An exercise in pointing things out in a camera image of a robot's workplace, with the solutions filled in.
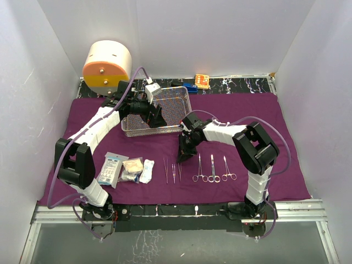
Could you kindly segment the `wire mesh metal tray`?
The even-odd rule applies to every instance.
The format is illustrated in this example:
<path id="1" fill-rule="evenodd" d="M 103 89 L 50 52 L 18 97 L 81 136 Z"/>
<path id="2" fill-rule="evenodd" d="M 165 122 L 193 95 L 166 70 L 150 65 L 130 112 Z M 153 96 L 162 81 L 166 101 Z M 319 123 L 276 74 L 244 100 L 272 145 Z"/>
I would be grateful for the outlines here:
<path id="1" fill-rule="evenodd" d="M 191 103 L 187 88 L 183 86 L 165 87 L 153 100 L 155 106 L 162 107 L 162 117 L 167 125 L 150 128 L 140 116 L 128 115 L 121 121 L 121 128 L 127 137 L 155 134 L 178 133 L 182 119 L 191 112 Z"/>

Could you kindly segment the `wide metal tweezers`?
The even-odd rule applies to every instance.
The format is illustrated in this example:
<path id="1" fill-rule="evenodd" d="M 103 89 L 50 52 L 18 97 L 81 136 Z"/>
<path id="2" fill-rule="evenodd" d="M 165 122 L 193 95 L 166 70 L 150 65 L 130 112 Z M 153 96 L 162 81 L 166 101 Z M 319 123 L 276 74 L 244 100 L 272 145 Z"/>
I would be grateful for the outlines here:
<path id="1" fill-rule="evenodd" d="M 175 164 L 172 164 L 172 177 L 173 177 L 173 183 L 175 184 L 175 178 L 176 178 L 176 169 L 175 169 Z"/>

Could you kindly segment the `thin metal tweezers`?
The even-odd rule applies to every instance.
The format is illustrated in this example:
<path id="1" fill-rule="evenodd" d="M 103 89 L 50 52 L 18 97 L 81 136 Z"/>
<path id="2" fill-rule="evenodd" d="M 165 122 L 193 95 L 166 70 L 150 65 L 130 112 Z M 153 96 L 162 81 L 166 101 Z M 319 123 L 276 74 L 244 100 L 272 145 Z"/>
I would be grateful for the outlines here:
<path id="1" fill-rule="evenodd" d="M 163 157 L 164 172 L 166 176 L 166 184 L 168 184 L 168 159 Z"/>

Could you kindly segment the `metal forceps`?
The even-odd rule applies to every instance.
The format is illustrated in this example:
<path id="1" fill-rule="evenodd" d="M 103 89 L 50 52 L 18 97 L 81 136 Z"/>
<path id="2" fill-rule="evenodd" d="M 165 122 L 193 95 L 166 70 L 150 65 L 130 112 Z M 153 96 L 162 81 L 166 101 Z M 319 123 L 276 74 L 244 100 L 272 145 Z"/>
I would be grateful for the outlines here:
<path id="1" fill-rule="evenodd" d="M 233 181 L 237 180 L 237 175 L 235 173 L 231 173 L 228 167 L 228 162 L 226 156 L 223 156 L 224 166 L 225 166 L 225 173 L 221 176 L 222 181 L 227 182 L 228 179 Z"/>
<path id="2" fill-rule="evenodd" d="M 204 183 L 208 182 L 208 176 L 204 175 L 202 172 L 202 163 L 201 163 L 201 155 L 198 155 L 198 171 L 197 175 L 192 176 L 193 182 L 197 183 L 199 181 L 202 181 Z"/>

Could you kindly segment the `metal surgical scissors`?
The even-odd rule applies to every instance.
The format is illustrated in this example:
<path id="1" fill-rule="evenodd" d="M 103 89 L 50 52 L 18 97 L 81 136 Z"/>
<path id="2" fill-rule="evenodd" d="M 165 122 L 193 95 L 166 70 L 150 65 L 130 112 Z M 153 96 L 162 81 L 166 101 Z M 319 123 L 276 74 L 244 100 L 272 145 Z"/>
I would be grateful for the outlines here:
<path id="1" fill-rule="evenodd" d="M 221 181 L 220 176 L 216 174 L 214 156 L 211 154 L 211 175 L 208 176 L 210 183 L 219 183 Z"/>

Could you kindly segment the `beige bandage roll packet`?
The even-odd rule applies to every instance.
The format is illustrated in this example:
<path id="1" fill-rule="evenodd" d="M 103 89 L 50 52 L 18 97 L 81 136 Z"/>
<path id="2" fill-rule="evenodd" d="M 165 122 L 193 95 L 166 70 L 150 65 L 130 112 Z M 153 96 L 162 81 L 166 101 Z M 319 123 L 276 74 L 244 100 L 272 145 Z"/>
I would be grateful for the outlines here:
<path id="1" fill-rule="evenodd" d="M 124 169 L 129 173 L 138 173 L 143 170 L 144 164 L 141 158 L 133 158 L 123 161 Z"/>

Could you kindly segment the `small blue white packet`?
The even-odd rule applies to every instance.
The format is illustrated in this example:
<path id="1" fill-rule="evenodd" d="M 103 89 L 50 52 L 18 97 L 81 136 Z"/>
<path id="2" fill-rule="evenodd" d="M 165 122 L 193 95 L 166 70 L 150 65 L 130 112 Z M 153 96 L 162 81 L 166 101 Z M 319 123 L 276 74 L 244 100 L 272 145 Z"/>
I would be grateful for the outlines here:
<path id="1" fill-rule="evenodd" d="M 139 183 L 139 178 L 142 171 L 139 172 L 128 172 L 127 170 L 123 170 L 118 178 L 118 182 L 134 182 Z"/>

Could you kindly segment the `white gauze packet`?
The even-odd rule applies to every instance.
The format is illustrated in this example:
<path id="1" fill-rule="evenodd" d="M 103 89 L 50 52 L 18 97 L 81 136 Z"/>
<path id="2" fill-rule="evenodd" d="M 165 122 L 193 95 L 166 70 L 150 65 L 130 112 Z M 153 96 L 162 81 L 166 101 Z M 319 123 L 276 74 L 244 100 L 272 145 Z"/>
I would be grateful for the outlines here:
<path id="1" fill-rule="evenodd" d="M 129 159 L 128 156 L 118 155 L 112 152 L 105 154 L 105 161 L 97 177 L 100 185 L 111 186 L 116 188 L 118 178 L 124 161 Z"/>

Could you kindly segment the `round white drawer box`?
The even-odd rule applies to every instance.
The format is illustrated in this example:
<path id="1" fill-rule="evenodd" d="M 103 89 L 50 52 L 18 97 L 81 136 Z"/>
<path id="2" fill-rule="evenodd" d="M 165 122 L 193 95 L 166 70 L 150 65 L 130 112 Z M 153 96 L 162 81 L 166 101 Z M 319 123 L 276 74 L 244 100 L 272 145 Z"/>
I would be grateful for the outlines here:
<path id="1" fill-rule="evenodd" d="M 86 85 L 96 94 L 107 96 L 120 81 L 131 77 L 132 57 L 120 42 L 101 40 L 92 44 L 82 69 Z"/>

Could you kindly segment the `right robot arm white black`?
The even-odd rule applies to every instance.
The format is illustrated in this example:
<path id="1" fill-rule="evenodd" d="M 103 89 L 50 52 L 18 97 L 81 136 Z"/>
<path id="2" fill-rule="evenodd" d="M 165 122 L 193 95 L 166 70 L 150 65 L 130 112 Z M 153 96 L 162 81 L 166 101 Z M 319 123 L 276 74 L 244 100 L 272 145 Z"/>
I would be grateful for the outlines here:
<path id="1" fill-rule="evenodd" d="M 195 113 L 181 121 L 177 163 L 197 154 L 203 141 L 221 142 L 237 149 L 242 164 L 248 170 L 248 186 L 243 203 L 247 217 L 258 218 L 268 203 L 268 185 L 279 148 L 258 122 L 249 125 L 230 125 L 216 120 L 202 120 Z"/>

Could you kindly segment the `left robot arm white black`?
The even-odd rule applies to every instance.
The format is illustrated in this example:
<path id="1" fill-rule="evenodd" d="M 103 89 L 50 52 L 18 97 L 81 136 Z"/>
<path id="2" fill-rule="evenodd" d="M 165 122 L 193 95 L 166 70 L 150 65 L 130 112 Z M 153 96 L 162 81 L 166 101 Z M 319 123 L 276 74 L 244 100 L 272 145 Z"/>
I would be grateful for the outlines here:
<path id="1" fill-rule="evenodd" d="M 153 99 L 161 92 L 158 83 L 147 80 L 144 90 L 134 82 L 120 81 L 115 92 L 109 92 L 97 113 L 76 134 L 59 139 L 55 145 L 54 176 L 77 191 L 83 198 L 80 207 L 100 219 L 111 218 L 112 196 L 95 178 L 93 154 L 104 137 L 128 115 L 138 115 L 150 128 L 166 126 L 162 107 Z"/>

